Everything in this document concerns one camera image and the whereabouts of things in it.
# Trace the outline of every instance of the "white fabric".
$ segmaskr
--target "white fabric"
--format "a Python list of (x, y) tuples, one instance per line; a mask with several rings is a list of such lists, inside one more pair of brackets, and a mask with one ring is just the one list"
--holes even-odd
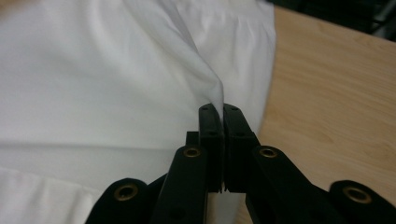
[(255, 1), (7, 1), (0, 223), (83, 223), (114, 181), (166, 173), (201, 105), (225, 99), (257, 131), (273, 17)]

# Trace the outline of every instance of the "wood grain surface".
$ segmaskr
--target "wood grain surface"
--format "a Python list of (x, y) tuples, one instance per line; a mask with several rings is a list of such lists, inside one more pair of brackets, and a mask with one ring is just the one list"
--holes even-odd
[(350, 179), (396, 204), (396, 44), (279, 7), (276, 33), (262, 144), (323, 189)]

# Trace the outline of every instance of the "brass rivet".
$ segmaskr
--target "brass rivet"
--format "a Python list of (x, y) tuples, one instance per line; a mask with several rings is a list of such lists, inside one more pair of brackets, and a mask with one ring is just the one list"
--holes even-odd
[(344, 194), (348, 197), (348, 199), (356, 202), (356, 203), (371, 203), (372, 198), (370, 194), (362, 189), (358, 189), (352, 186), (347, 186), (343, 188)]
[(260, 155), (266, 157), (266, 158), (275, 158), (277, 156), (276, 151), (274, 151), (271, 148), (262, 148), (260, 149)]
[(126, 184), (118, 187), (114, 192), (114, 198), (117, 201), (124, 202), (131, 200), (137, 195), (138, 188), (136, 184)]
[(184, 149), (183, 154), (185, 157), (190, 158), (199, 157), (201, 155), (201, 150), (196, 147), (189, 147)]

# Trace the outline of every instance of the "white cloth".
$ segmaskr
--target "white cloth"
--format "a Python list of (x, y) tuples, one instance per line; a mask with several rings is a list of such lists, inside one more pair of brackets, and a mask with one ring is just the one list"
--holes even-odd
[(201, 105), (225, 99), (257, 131), (273, 17), (255, 1), (7, 1), (0, 223), (83, 223), (114, 181), (166, 173)]

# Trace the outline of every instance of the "wooden table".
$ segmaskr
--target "wooden table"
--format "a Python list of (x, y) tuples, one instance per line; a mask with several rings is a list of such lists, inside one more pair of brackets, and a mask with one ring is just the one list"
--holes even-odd
[(396, 204), (396, 43), (279, 7), (276, 32), (262, 144), (323, 189), (351, 179)]

